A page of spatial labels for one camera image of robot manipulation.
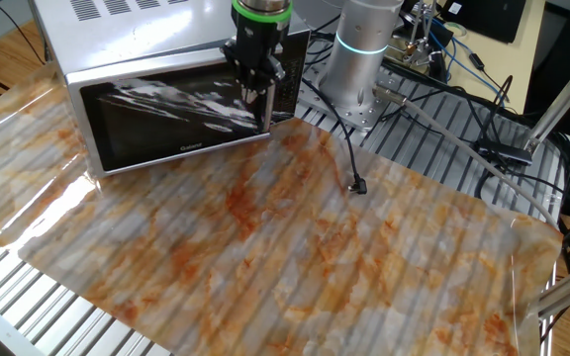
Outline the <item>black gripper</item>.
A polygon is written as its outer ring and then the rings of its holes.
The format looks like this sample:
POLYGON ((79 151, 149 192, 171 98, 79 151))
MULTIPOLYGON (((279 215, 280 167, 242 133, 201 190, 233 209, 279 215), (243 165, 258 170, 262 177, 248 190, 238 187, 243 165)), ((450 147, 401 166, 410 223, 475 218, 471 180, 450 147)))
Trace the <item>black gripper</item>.
POLYGON ((263 23, 248 17, 233 17, 233 21, 236 37, 226 42, 221 51, 234 68, 243 101, 250 105, 284 77, 275 52, 288 33, 289 22, 263 23))

